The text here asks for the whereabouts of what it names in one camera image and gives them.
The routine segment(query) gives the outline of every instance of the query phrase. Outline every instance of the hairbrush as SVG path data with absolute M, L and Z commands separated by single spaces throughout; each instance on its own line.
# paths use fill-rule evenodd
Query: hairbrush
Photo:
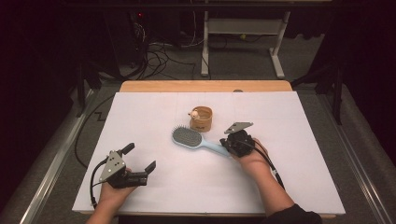
M 207 147 L 213 151 L 218 152 L 221 155 L 230 156 L 230 153 L 225 147 L 207 142 L 200 133 L 185 126 L 177 126 L 173 130 L 172 140 L 174 141 L 174 143 L 183 147 L 187 147 L 189 149 Z

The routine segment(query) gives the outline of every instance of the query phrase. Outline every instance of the metal stand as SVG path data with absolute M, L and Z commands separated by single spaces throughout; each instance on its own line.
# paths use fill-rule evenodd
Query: metal stand
M 244 19 L 209 19 L 205 12 L 204 22 L 204 47 L 202 51 L 201 76 L 209 74 L 209 48 L 207 46 L 209 34 L 246 34 L 246 35 L 277 35 L 276 45 L 270 48 L 270 56 L 276 70 L 276 76 L 284 79 L 280 60 L 277 57 L 283 35 L 288 25 L 290 12 L 284 14 L 283 20 L 244 20 Z

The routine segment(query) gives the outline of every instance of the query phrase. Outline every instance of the wooden cup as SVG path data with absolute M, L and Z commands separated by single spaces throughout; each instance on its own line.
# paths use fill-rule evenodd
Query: wooden cup
M 212 109 L 207 106 L 196 106 L 193 110 L 197 110 L 199 118 L 190 120 L 190 128 L 200 133 L 209 132 L 212 127 Z

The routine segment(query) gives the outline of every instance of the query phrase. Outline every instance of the wrist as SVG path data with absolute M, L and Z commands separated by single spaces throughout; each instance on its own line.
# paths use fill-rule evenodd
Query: wrist
M 114 206 L 108 206 L 106 203 L 99 202 L 90 219 L 87 221 L 87 224 L 108 224 L 117 214 L 117 211 L 118 209 Z

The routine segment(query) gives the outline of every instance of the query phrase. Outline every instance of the wooden table edge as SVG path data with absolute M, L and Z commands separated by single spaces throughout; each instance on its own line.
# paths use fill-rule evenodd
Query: wooden table edge
M 125 81 L 120 92 L 292 91 L 285 80 L 139 80 Z
M 80 211 L 81 214 L 91 215 L 93 211 Z M 262 214 L 246 213 L 156 213 L 156 212 L 119 212 L 118 216 L 142 216 L 142 217 L 265 217 Z M 331 219 L 337 217 L 336 214 L 319 214 L 321 218 Z

